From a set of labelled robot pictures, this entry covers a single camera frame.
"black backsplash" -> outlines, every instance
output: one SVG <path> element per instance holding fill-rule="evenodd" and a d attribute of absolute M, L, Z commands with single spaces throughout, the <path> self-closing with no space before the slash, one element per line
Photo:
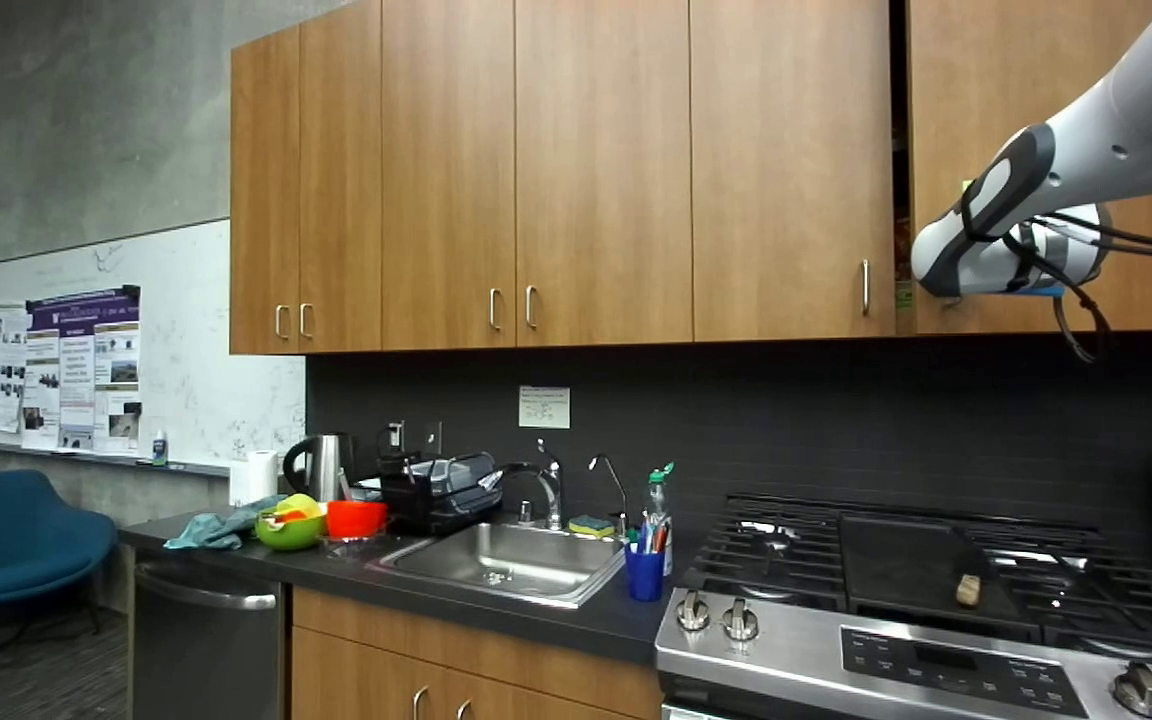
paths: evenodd
<path fill-rule="evenodd" d="M 314 433 L 367 460 L 385 422 L 442 422 L 449 448 L 512 457 L 514 389 L 572 384 L 562 499 L 613 503 L 586 476 L 606 453 L 643 499 L 674 460 L 667 503 L 703 534 L 724 492 L 1049 518 L 1109 527 L 1152 555 L 1152 338 L 1075 364 L 1061 338 L 828 339 L 726 350 L 321 356 Z"/>

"bottle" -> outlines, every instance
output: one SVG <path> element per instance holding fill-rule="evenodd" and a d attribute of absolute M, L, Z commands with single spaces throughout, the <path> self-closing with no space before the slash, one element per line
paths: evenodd
<path fill-rule="evenodd" d="M 648 472 L 648 514 L 643 514 L 643 551 L 661 551 L 663 578 L 672 572 L 672 518 L 663 509 L 663 485 L 672 476 L 672 465 L 661 465 Z"/>

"whiteboard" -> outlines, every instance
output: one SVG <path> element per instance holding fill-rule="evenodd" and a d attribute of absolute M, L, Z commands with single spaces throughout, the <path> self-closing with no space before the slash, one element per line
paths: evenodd
<path fill-rule="evenodd" d="M 86 457 L 151 460 L 166 442 L 166 465 L 232 469 L 305 436 L 305 356 L 227 354 L 227 222 L 9 262 L 0 315 L 123 283 L 141 290 L 144 415 L 135 442 Z M 0 445 L 19 448 L 19 425 L 0 422 Z"/>

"lower cabinet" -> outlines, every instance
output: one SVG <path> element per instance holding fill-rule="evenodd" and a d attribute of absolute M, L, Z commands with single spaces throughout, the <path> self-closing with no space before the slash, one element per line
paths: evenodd
<path fill-rule="evenodd" d="M 291 720 L 657 716 L 657 672 L 296 588 Z"/>

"stainless steel dishwasher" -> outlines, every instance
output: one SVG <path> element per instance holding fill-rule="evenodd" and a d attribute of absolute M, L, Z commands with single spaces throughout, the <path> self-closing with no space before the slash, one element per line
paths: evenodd
<path fill-rule="evenodd" d="M 147 559 L 132 613 L 132 720 L 287 716 L 278 584 L 199 559 Z"/>

